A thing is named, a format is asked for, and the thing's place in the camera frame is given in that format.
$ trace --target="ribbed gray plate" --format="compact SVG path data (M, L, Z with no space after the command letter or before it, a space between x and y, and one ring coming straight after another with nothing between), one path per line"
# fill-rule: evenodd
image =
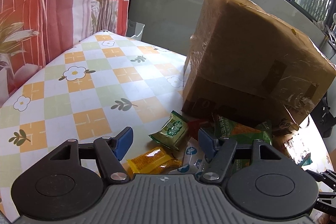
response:
M42 224L25 216L15 224ZM124 185L108 188L87 212L52 224L266 224L233 207L217 186L197 182L193 175L136 175ZM308 217L277 224L313 224Z

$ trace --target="curtain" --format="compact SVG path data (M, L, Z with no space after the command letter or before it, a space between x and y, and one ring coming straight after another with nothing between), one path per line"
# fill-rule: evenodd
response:
M129 0L0 0L0 107L31 76L91 34L125 35Z

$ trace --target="white flower print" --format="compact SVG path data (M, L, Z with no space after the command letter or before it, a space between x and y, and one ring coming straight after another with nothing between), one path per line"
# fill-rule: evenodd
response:
M14 103L14 109L17 109L18 111L24 111L29 103L30 103L29 97L20 96Z
M112 47L112 46L114 46L114 41L108 41L108 40L106 40L106 41L103 41L103 43L101 44L102 46L108 46L108 47Z
M85 71L86 68L84 67L70 67L67 71L63 73L63 76L68 80L68 81L73 81L76 79L81 79L85 77Z
M183 86L183 81L180 80L178 77L173 76L167 79L167 81L174 87L178 88L180 86Z

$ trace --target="yellow snack package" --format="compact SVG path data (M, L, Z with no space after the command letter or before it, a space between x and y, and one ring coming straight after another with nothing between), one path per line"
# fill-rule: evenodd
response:
M160 174L182 165L180 160L172 158L162 147L155 147L145 154L127 160L127 163L135 174Z

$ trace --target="floral tablecloth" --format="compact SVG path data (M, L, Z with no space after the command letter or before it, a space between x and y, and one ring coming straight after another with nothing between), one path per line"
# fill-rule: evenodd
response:
M181 110L185 58L101 31L40 70L0 109L0 210L11 221L18 217L13 181L67 139L93 142L131 126L134 141L123 161L155 147L148 134L159 130L172 110ZM313 161L304 168L333 169L311 119L299 133ZM97 171L94 160L82 165ZM330 191L321 183L320 190ZM316 221L320 215L314 210L311 217Z

